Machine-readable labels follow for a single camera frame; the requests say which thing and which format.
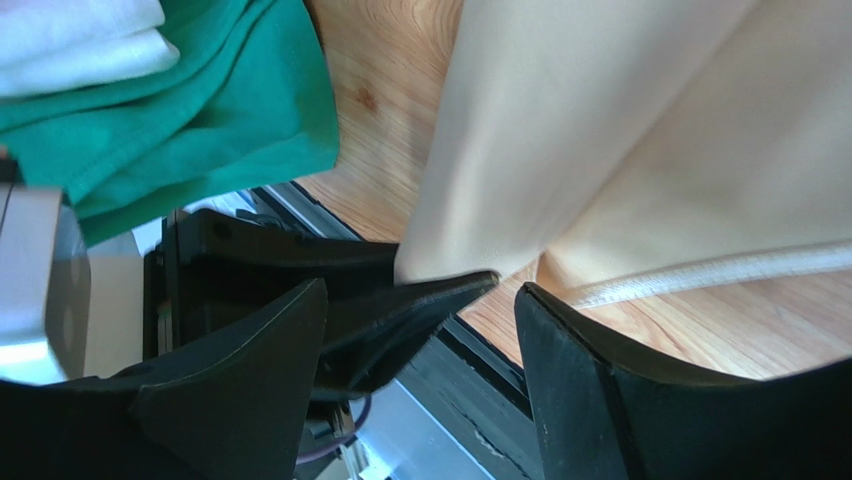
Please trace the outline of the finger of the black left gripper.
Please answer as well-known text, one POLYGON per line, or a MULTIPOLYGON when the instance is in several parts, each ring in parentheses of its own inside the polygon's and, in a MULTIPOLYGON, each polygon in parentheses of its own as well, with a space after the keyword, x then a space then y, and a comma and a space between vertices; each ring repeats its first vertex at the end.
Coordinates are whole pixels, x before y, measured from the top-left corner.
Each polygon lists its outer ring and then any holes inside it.
POLYGON ((494 289, 493 271, 401 285, 330 304, 314 400, 355 400, 390 383, 441 326, 494 289))

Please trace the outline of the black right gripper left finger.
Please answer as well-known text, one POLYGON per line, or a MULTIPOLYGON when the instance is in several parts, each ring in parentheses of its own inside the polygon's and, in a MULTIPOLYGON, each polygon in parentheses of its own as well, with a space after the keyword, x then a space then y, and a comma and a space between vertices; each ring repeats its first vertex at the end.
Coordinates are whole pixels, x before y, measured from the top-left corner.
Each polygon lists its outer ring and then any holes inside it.
POLYGON ((327 311, 320 279, 109 378, 1 385, 5 479, 289 479, 327 311))

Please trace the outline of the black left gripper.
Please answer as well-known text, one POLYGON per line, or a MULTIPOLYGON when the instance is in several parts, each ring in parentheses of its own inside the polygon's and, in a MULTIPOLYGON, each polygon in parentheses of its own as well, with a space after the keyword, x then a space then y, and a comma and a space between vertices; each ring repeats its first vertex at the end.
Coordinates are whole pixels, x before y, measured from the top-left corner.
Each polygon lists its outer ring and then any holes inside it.
POLYGON ((331 300, 387 289, 397 245, 310 237, 204 208, 169 213, 143 257, 142 359, 239 321, 305 280, 331 300))

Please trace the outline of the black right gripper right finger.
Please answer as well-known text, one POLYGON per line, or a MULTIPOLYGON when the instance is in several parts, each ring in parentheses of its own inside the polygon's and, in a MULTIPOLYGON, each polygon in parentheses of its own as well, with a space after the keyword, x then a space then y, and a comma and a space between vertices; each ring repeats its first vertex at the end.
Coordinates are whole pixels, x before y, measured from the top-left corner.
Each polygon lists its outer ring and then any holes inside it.
POLYGON ((847 479, 851 363, 771 380, 703 368, 534 283, 517 334, 548 479, 847 479))

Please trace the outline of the beige cloth napkin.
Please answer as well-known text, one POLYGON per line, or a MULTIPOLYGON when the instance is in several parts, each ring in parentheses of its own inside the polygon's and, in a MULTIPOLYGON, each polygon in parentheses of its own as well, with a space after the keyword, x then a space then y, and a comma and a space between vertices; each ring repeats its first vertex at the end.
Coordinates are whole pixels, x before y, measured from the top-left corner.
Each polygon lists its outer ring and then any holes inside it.
POLYGON ((468 1, 400 283, 569 304, 851 266, 847 1, 468 1))

